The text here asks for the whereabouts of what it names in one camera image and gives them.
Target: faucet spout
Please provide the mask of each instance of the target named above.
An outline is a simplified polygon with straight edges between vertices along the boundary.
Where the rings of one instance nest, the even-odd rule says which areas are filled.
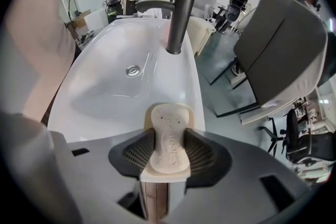
[[[150,8],[164,8],[173,12],[175,10],[175,4],[162,0],[144,0],[137,2],[135,4],[135,8],[142,13],[146,12]]]
[[[179,54],[187,30],[191,9],[195,0],[175,0],[174,3],[160,0],[147,0],[136,3],[136,9],[142,13],[150,8],[165,8],[173,12],[166,51]]]

